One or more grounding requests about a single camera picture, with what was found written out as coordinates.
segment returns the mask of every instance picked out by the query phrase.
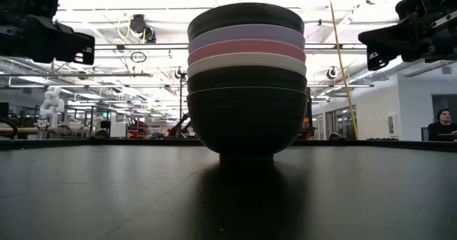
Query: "pink bowl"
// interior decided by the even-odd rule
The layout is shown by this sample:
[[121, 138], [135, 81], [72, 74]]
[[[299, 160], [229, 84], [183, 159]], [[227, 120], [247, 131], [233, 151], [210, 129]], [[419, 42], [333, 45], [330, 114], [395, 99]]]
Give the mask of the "pink bowl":
[[203, 46], [192, 52], [187, 58], [187, 62], [190, 66], [196, 61], [209, 58], [212, 56], [244, 52], [280, 54], [298, 59], [303, 63], [306, 61], [305, 53], [293, 45], [272, 40], [241, 39], [221, 41], [214, 44], [208, 44], [206, 46]]

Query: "stack of bowls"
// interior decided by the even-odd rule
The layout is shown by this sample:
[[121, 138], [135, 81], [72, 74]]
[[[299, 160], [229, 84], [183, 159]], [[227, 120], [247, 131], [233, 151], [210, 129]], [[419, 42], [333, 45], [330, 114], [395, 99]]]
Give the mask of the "stack of bowls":
[[221, 157], [272, 157], [306, 110], [303, 20], [271, 4], [230, 4], [189, 25], [187, 104], [200, 141]]

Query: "white wall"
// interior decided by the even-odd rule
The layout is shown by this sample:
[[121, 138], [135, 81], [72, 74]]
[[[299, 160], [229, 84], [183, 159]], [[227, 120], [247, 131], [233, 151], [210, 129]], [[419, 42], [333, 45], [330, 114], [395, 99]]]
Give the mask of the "white wall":
[[435, 117], [432, 95], [457, 94], [457, 75], [442, 75], [440, 69], [411, 78], [398, 75], [398, 94], [402, 140], [421, 141], [421, 127], [433, 123]]
[[[359, 88], [351, 92], [352, 103], [356, 105], [357, 126], [360, 140], [369, 138], [392, 138], [388, 132], [388, 114], [400, 114], [397, 75], [387, 81], [374, 82], [373, 88]], [[313, 115], [349, 107], [347, 98], [331, 99], [330, 103], [314, 104]], [[401, 139], [401, 127], [398, 123], [398, 137]]]
[[18, 106], [34, 108], [36, 105], [41, 105], [44, 100], [44, 89], [32, 89], [31, 94], [25, 94], [22, 89], [17, 90], [0, 90], [0, 102], [9, 103], [10, 109], [13, 112], [19, 112], [16, 110]]

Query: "person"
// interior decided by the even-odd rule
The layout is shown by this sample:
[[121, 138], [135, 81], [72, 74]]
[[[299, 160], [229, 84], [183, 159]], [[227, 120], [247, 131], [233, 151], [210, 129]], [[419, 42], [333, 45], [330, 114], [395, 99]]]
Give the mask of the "person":
[[457, 124], [452, 124], [449, 109], [438, 111], [436, 118], [438, 122], [428, 125], [429, 141], [454, 141], [457, 139]]

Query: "black table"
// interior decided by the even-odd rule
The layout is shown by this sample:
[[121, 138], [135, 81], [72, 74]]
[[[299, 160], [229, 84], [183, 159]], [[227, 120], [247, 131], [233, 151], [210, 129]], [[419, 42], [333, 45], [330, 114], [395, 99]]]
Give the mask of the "black table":
[[0, 239], [457, 239], [457, 155], [291, 147], [0, 151]]

